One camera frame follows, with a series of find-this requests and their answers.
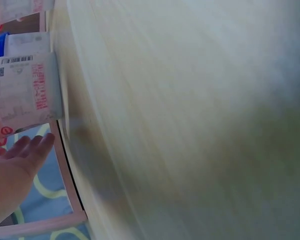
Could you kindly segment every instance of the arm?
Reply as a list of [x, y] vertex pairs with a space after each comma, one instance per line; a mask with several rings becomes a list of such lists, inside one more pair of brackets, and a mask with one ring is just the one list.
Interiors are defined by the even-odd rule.
[[32, 140], [24, 136], [9, 151], [0, 148], [0, 222], [26, 198], [54, 140], [51, 133]]

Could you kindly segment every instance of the wooden frame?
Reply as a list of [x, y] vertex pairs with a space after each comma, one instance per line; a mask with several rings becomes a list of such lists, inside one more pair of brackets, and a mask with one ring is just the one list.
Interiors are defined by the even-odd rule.
[[[39, 29], [40, 32], [44, 32], [46, 30], [45, 13], [40, 14]], [[64, 147], [61, 140], [61, 133], [59, 131], [58, 123], [56, 120], [50, 122], [50, 130], [55, 135], [55, 154], [57, 157], [60, 173], [63, 179], [63, 184], [67, 192], [67, 196], [72, 207], [73, 213], [36, 222], [0, 226], [0, 240], [49, 233], [56, 230], [77, 226], [81, 223], [84, 223], [87, 220], [87, 215], [79, 201], [77, 191], [74, 186], [71, 173], [69, 171]]]

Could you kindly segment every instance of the plastic container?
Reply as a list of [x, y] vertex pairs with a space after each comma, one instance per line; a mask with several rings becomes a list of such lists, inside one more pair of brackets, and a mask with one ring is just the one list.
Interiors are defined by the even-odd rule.
[[53, 52], [0, 57], [0, 146], [62, 116], [57, 66]]
[[0, 0], [0, 30], [2, 24], [50, 10], [55, 0]]
[[48, 32], [28, 32], [0, 34], [0, 57], [50, 52], [50, 34]]

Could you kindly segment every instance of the table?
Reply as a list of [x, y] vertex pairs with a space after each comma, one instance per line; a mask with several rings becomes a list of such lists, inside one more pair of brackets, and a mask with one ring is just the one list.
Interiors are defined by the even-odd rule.
[[96, 239], [300, 239], [300, 0], [56, 0], [47, 23]]

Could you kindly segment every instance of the blue lid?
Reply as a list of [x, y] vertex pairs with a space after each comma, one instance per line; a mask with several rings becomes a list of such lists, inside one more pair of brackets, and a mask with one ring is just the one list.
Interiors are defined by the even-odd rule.
[[0, 57], [3, 57], [5, 55], [5, 41], [6, 36], [9, 35], [9, 32], [4, 32], [0, 34]]

